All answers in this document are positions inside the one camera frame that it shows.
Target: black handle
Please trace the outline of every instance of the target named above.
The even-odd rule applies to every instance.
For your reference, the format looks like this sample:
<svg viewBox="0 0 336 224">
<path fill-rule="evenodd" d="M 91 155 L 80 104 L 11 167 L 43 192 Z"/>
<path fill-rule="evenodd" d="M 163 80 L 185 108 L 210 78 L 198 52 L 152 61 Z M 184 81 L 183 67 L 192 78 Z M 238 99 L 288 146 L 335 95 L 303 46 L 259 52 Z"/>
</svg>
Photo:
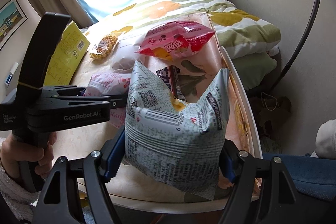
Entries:
<svg viewBox="0 0 336 224">
<path fill-rule="evenodd" d="M 50 133 L 35 133 L 28 128 L 18 128 L 12 130 L 15 139 L 19 142 L 28 143 L 43 149 L 47 148 Z M 35 167 L 38 162 L 19 162 L 20 176 L 22 178 L 24 188 L 30 193 L 42 190 L 44 180 L 40 175 L 35 173 Z"/>
</svg>

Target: human hand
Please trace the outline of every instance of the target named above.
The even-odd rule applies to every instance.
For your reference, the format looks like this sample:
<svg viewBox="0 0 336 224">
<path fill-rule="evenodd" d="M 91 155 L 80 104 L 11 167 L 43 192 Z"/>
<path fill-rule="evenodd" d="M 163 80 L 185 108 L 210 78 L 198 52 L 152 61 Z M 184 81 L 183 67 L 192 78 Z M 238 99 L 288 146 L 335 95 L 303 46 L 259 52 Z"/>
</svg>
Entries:
<svg viewBox="0 0 336 224">
<path fill-rule="evenodd" d="M 2 167 L 6 174 L 14 179 L 20 180 L 20 170 L 18 161 L 38 161 L 39 165 L 35 167 L 35 173 L 45 179 L 51 170 L 54 152 L 52 145 L 57 140 L 57 134 L 52 132 L 49 136 L 49 142 L 46 149 L 21 143 L 15 140 L 10 134 L 2 143 L 0 159 Z"/>
</svg>

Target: small bottle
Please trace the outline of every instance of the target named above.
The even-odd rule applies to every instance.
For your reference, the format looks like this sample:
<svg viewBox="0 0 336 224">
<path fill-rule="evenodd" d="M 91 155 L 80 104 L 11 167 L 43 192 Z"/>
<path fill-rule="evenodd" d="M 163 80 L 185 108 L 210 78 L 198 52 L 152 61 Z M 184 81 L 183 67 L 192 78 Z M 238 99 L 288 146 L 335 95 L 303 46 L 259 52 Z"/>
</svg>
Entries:
<svg viewBox="0 0 336 224">
<path fill-rule="evenodd" d="M 6 87 L 8 87 L 9 84 L 11 83 L 11 80 L 13 79 L 13 75 L 14 75 L 17 67 L 19 67 L 19 64 L 18 63 L 14 63 L 14 65 L 11 68 L 11 70 L 9 71 L 9 75 L 7 76 L 7 78 L 5 80 Z"/>
</svg>

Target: white cloth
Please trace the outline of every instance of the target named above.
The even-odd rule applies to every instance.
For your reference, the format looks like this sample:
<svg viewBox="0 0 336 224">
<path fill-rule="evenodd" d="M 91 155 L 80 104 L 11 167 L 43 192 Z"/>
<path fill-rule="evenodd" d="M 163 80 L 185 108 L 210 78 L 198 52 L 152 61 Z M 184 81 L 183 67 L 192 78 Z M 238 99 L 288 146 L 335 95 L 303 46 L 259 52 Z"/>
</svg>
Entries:
<svg viewBox="0 0 336 224">
<path fill-rule="evenodd" d="M 314 150 L 314 152 L 313 153 L 311 153 L 311 155 L 310 155 L 311 157 L 313 157 L 313 158 L 318 158 L 318 156 L 316 155 L 316 151 Z"/>
<path fill-rule="evenodd" d="M 0 138 L 0 150 L 2 142 L 5 139 Z M 0 192 L 6 203 L 14 213 L 17 219 L 33 220 L 34 203 L 39 193 L 29 193 L 7 176 L 0 161 Z"/>
<path fill-rule="evenodd" d="M 336 120 L 329 120 L 320 126 L 315 145 L 319 158 L 336 160 Z"/>
</svg>

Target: white plastic bag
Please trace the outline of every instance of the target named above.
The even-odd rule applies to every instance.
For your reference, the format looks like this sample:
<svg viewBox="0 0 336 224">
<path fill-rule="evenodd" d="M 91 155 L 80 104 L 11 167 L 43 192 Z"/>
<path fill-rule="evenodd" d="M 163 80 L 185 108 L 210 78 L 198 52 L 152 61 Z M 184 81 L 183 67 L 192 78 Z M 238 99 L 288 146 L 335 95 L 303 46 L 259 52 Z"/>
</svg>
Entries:
<svg viewBox="0 0 336 224">
<path fill-rule="evenodd" d="M 83 96 L 126 94 L 131 80 L 130 73 L 102 72 L 92 75 Z M 116 128 L 125 124 L 126 108 L 110 111 L 110 123 Z"/>
<path fill-rule="evenodd" d="M 136 30 L 130 33 L 122 34 L 118 38 L 118 45 L 111 57 L 111 69 L 115 70 L 130 70 L 134 66 L 135 61 L 144 64 L 146 56 L 135 53 L 146 36 L 145 31 Z"/>
</svg>

